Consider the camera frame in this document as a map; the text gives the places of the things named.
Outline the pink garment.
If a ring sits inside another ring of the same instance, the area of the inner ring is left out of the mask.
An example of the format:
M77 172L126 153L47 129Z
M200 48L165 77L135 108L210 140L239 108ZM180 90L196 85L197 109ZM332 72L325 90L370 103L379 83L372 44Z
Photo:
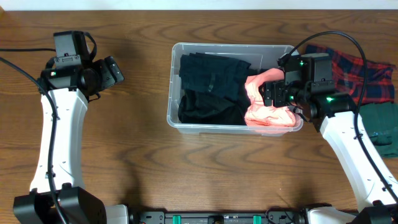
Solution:
M296 124L295 115L288 107L265 106L259 91L259 87L265 82L278 81L283 78L284 73L278 68L247 77L244 87L251 105L246 111L244 120L248 126L292 127Z

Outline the black garment with stripe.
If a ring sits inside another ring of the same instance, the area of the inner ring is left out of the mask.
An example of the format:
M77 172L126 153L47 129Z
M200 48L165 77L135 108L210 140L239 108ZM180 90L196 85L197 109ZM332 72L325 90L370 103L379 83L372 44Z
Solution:
M247 61L204 53L180 57L179 77L184 96L180 106L187 104L189 94L203 93L217 100L228 100L246 111L250 105L244 84L257 74Z

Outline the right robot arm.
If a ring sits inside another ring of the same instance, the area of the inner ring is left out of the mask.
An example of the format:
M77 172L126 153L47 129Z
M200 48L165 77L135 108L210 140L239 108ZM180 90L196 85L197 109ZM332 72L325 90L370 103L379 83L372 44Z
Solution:
M397 223L397 180L369 139L356 105L333 82L265 82L266 106L300 108L335 152L358 205L352 215L332 206L306 208L296 223Z

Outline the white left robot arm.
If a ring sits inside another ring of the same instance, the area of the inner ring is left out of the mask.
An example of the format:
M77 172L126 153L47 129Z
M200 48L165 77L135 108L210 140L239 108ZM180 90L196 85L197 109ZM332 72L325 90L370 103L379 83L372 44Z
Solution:
M13 212L20 223L129 223L125 205L105 206L85 190L81 171L83 123L89 97L124 80L112 56L88 65L42 70L43 130L40 156L27 195L15 197Z

